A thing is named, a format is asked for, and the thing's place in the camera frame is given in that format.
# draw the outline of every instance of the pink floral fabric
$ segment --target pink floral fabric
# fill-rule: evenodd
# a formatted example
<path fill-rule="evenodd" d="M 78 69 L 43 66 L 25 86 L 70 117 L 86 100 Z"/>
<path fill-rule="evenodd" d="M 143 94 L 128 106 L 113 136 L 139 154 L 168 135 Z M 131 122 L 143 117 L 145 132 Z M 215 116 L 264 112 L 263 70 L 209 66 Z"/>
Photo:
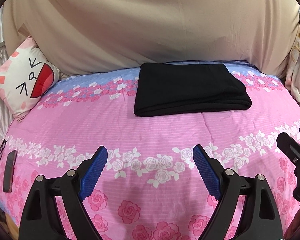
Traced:
<path fill-rule="evenodd" d="M 61 82 L 6 135 L 0 161 L 2 208 L 19 225 L 36 176 L 62 176 L 103 145 L 107 164 L 83 202 L 103 239 L 195 240 L 217 206 L 193 161 L 193 147 L 201 144 L 239 175 L 265 175 L 285 231 L 299 203 L 292 197 L 294 165 L 277 148 L 276 138 L 285 131 L 300 143 L 300 108 L 277 79 L 251 73 L 233 73 L 248 88 L 252 107 L 246 111 L 153 118 L 133 114 L 137 76 Z M 14 149 L 12 192 L 3 193 L 5 161 Z M 226 239 L 234 236 L 243 202 L 240 196 Z M 57 206 L 67 236 L 76 239 L 59 197 Z"/>

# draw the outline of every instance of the silver screw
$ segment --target silver screw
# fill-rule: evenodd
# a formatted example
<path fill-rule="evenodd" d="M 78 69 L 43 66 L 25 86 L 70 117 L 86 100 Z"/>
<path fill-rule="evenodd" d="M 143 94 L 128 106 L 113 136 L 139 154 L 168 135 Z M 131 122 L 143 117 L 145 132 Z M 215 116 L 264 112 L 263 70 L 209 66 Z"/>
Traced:
<path fill-rule="evenodd" d="M 43 176 L 39 175 L 37 176 L 37 178 L 35 179 L 37 182 L 43 181 Z"/>
<path fill-rule="evenodd" d="M 75 175 L 75 170 L 69 170 L 69 171 L 67 171 L 67 176 L 68 177 L 72 177 L 74 175 Z"/>
<path fill-rule="evenodd" d="M 262 174 L 258 174 L 257 178 L 260 180 L 265 180 L 265 176 L 263 176 Z"/>
<path fill-rule="evenodd" d="M 226 169 L 226 174 L 232 176 L 234 174 L 234 171 L 231 169 Z"/>

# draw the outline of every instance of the smartphone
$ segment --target smartphone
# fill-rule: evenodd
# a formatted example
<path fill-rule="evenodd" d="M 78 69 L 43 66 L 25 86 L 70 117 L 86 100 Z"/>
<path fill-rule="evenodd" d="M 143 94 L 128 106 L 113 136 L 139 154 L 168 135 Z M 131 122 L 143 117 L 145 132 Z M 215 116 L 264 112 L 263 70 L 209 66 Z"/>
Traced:
<path fill-rule="evenodd" d="M 14 171 L 14 164 L 16 162 L 16 157 L 17 157 L 16 150 L 8 154 L 6 167 L 4 169 L 4 176 L 3 176 L 3 192 L 12 191 L 13 171 Z"/>

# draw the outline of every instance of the cartoon mouth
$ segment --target cartoon mouth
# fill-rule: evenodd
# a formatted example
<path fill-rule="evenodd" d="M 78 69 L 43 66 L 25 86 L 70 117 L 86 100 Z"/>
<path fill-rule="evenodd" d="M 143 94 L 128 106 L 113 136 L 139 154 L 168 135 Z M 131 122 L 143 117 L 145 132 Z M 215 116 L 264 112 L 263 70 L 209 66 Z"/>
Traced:
<path fill-rule="evenodd" d="M 44 63 L 34 84 L 34 88 L 32 90 L 30 98 L 38 98 L 42 96 L 51 87 L 53 81 L 53 70 L 49 67 L 47 63 Z"/>

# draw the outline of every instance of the cartoon cat ear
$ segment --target cartoon cat ear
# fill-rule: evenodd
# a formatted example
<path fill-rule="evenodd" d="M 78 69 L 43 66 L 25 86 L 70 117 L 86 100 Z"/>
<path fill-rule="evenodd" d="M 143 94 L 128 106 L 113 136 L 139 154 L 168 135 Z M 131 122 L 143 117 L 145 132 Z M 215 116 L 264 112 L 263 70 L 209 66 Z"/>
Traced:
<path fill-rule="evenodd" d="M 6 79 L 5 76 L 0 76 L 0 84 L 4 84 L 4 80 Z"/>

